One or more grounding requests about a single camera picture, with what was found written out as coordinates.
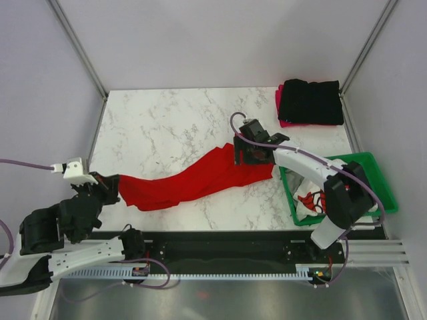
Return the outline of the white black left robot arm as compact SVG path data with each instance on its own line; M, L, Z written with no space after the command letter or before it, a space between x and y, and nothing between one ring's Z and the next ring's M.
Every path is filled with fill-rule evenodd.
M125 227L118 236L85 249L66 251L65 244L80 244L101 227L104 206L119 199L121 175L104 177L92 172L88 180L73 183L76 194L26 216L13 235L5 223L8 248L1 257L1 296L37 293L74 271L121 260L139 262L146 255L142 232Z

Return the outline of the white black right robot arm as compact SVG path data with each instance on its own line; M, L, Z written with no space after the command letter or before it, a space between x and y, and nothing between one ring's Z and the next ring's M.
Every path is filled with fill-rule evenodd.
M271 149L276 165L298 173L323 190L326 217L313 230L312 241L305 247L310 261L323 261L330 254L329 246L342 239L354 226L375 226L383 222L384 206L358 163L331 161L290 141L274 145L250 141L239 133L236 136L251 145ZM358 220L375 205L382 211L379 222L360 223Z

